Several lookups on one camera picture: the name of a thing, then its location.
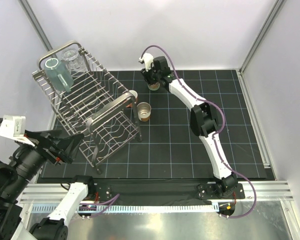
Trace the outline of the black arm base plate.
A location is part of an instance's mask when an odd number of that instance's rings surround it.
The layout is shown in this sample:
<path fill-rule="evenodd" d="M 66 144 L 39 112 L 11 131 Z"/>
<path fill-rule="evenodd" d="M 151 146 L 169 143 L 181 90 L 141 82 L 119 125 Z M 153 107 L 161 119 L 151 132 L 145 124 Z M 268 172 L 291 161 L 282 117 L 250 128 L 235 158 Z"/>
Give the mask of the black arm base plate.
<path fill-rule="evenodd" d="M 246 197 L 241 183 L 230 192 L 221 193 L 214 181 L 205 178 L 95 178 L 94 184 L 103 202 L 119 194 L 115 201 L 118 206 L 190 206 Z"/>

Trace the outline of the teal ceramic cup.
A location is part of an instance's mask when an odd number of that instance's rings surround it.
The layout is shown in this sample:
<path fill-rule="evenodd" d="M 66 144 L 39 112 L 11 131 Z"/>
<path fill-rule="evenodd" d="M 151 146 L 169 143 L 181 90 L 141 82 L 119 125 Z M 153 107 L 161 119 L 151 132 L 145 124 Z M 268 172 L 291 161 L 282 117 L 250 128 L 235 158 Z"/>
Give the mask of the teal ceramic cup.
<path fill-rule="evenodd" d="M 58 58 L 49 58 L 44 64 L 44 72 L 55 90 L 71 92 L 74 79 L 66 65 Z"/>

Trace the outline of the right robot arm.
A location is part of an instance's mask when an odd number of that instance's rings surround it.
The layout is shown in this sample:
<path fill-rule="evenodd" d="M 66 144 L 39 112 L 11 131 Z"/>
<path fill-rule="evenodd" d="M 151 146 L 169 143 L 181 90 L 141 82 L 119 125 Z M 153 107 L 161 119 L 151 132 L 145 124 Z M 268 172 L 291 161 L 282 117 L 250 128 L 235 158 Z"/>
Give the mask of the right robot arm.
<path fill-rule="evenodd" d="M 170 69 L 164 56 L 153 57 L 150 53 L 144 53 L 138 61 L 144 65 L 141 74 L 147 84 L 160 83 L 189 109 L 190 129 L 203 143 L 212 164 L 215 194 L 224 199 L 235 197 L 238 179 L 228 165 L 220 143 L 218 106 L 191 89 L 176 72 Z"/>

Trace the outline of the clear faceted glass cup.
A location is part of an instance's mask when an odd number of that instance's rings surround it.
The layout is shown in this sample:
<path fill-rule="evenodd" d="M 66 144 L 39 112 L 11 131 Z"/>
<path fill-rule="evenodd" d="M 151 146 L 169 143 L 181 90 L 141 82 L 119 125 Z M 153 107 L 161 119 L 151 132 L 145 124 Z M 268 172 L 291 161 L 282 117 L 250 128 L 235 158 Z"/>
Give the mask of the clear faceted glass cup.
<path fill-rule="evenodd" d="M 79 51 L 75 48 L 67 48 L 62 52 L 62 60 L 73 77 L 78 77 L 85 72 L 85 63 Z"/>

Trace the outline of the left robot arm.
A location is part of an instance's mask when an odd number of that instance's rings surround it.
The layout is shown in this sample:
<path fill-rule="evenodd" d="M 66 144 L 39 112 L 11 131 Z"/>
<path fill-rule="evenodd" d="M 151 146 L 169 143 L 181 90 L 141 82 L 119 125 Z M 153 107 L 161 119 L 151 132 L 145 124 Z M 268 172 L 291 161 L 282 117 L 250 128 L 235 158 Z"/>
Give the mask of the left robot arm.
<path fill-rule="evenodd" d="M 60 130 L 25 130 L 15 137 L 19 147 L 10 163 L 0 160 L 0 240 L 66 240 L 70 221 L 83 200 L 96 194 L 91 176 L 76 175 L 68 184 L 57 207 L 27 228 L 21 200 L 46 162 L 70 164 L 84 140 L 83 133 L 61 136 Z"/>

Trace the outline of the cream floral ceramic mug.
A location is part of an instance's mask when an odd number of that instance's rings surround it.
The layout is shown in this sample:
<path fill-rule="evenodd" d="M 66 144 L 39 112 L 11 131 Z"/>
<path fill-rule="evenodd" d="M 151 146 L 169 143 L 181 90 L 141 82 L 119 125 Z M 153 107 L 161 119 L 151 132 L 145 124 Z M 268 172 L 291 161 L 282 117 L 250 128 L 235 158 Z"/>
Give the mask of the cream floral ceramic mug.
<path fill-rule="evenodd" d="M 150 91 L 157 91 L 160 88 L 160 83 L 148 84 L 147 87 Z"/>

